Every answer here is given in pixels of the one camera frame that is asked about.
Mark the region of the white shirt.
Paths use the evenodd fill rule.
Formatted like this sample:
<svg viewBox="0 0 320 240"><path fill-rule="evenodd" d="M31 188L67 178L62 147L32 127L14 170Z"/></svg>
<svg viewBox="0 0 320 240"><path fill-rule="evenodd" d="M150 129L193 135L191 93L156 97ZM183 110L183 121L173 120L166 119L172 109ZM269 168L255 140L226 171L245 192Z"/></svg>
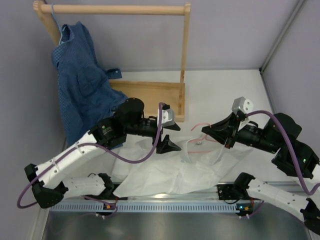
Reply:
<svg viewBox="0 0 320 240"><path fill-rule="evenodd" d="M252 149L235 145L227 149L217 142L196 145L195 139L174 138L180 151L153 153L142 163L117 159L111 175L121 181L114 190L118 198L156 194L187 194L214 187Z"/></svg>

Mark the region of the pink wire hanger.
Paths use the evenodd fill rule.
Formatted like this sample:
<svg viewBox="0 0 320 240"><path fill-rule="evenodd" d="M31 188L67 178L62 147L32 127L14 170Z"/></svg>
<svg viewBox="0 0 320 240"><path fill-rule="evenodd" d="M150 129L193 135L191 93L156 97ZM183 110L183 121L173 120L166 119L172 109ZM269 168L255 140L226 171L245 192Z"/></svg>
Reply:
<svg viewBox="0 0 320 240"><path fill-rule="evenodd" d="M196 125L194 125L192 128L191 128L191 132L194 131L197 127L199 126L209 126L211 127L211 124L208 123L208 122L201 122L201 123L198 123ZM189 143L195 143L196 145L201 145L203 143L203 141L207 141L207 142L212 142L212 143L217 143L216 140L214 139L211 139L208 137L207 134L203 135L203 136L200 136L198 138L192 138L190 140L187 141L186 143L186 146L188 146ZM207 151L207 150L201 150L201 151L191 151L191 150L188 150L187 153L188 154L204 154L204 153L209 153L210 151Z"/></svg>

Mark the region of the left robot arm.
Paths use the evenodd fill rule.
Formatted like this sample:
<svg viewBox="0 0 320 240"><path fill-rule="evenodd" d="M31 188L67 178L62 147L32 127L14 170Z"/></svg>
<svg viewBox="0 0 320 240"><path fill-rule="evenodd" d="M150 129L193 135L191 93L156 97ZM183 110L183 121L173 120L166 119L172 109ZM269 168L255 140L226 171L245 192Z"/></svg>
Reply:
<svg viewBox="0 0 320 240"><path fill-rule="evenodd" d="M180 131L170 105L159 103L157 115L149 117L145 117L144 108L142 100L128 98L112 116L100 120L56 157L39 165L27 165L24 169L29 180L26 188L31 189L35 203L42 209L47 209L64 199L74 197L109 199L113 195L114 184L107 173L68 177L74 170L103 153L109 153L125 163L139 164L149 159L153 153L180 151L181 148L170 140L169 135L162 137L164 129ZM112 151L124 144L128 135L152 139L152 148L146 156L130 160Z"/></svg>

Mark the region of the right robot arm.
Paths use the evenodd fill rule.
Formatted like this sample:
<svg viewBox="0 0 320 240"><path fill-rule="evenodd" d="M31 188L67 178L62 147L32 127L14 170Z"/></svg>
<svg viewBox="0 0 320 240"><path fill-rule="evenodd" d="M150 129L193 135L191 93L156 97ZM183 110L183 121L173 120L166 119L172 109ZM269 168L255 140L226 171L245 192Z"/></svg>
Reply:
<svg viewBox="0 0 320 240"><path fill-rule="evenodd" d="M275 154L272 164L298 183L305 196L278 189L245 172L233 182L233 194L239 199L253 198L272 204L313 233L320 233L320 159L311 147L298 141L302 127L290 116L265 110L238 111L201 131L227 149L239 143Z"/></svg>

